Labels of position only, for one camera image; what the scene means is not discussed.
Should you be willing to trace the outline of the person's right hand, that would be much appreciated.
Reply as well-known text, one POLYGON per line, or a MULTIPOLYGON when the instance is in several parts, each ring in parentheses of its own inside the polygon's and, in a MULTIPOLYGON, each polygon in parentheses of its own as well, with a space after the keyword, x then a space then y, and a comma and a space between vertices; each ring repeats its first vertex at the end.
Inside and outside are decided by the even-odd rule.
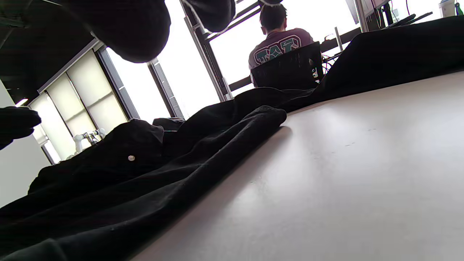
MULTIPOLYGON (((184 0, 210 32, 224 31, 236 16, 234 0, 184 0)), ((63 0, 60 5, 121 58, 146 63, 167 44, 171 18, 164 0, 63 0)))

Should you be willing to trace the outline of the person's left hand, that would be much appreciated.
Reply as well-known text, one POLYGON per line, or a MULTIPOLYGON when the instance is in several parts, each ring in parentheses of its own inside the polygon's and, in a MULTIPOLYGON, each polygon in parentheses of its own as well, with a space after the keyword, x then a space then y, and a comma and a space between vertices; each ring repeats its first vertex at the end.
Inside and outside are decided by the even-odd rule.
POLYGON ((41 123, 37 111, 27 107, 7 106, 0 109, 0 149, 14 140, 32 135, 34 127, 41 123))

